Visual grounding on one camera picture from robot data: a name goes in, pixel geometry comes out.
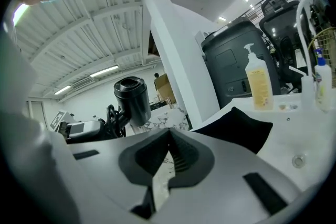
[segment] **cardboard box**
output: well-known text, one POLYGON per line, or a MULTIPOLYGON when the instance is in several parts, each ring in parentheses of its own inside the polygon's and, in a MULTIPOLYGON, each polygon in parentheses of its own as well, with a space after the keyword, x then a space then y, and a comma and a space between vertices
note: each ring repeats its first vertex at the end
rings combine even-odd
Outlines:
POLYGON ((166 98, 170 98, 172 104, 176 103, 176 99, 170 86, 169 79, 167 74, 164 74, 154 80, 156 85, 157 92, 161 100, 165 100, 166 98))

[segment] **black mat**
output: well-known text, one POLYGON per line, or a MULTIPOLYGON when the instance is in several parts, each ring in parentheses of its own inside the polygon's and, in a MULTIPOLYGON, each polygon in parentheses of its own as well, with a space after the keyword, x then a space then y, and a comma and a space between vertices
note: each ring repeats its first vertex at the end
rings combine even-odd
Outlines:
POLYGON ((272 127, 273 123, 251 119, 243 111, 233 107, 219 120, 194 132, 238 144, 257 154, 272 127))

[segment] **black cylinder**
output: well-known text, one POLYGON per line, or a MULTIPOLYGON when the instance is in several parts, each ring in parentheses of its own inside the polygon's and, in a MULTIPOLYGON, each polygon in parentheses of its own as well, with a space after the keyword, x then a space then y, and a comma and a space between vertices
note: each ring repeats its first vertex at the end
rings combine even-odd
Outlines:
POLYGON ((147 85, 143 79, 127 77, 114 85, 119 106, 133 126, 143 126, 151 117, 147 85))

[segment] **wire basket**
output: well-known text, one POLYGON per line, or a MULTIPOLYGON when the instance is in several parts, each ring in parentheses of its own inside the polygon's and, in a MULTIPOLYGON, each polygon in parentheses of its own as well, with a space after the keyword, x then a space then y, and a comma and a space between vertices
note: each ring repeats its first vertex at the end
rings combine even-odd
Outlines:
POLYGON ((332 87, 336 88, 336 27, 329 27, 319 32, 309 44, 314 49, 320 48, 326 64, 332 70, 332 87))

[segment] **white bottle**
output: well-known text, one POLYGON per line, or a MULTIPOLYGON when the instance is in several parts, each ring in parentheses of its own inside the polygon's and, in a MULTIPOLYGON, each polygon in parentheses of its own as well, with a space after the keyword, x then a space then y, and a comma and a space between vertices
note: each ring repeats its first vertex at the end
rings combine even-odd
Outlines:
POLYGON ((265 61, 258 59, 256 54, 251 52, 252 45, 247 44, 244 48, 249 51, 249 63, 245 71, 251 87, 254 108, 255 110, 272 110, 274 100, 267 65, 265 61))
POLYGON ((315 66, 316 105, 323 111, 329 111, 332 98, 331 68, 326 65, 321 49, 316 49, 315 51, 318 55, 318 65, 315 66))

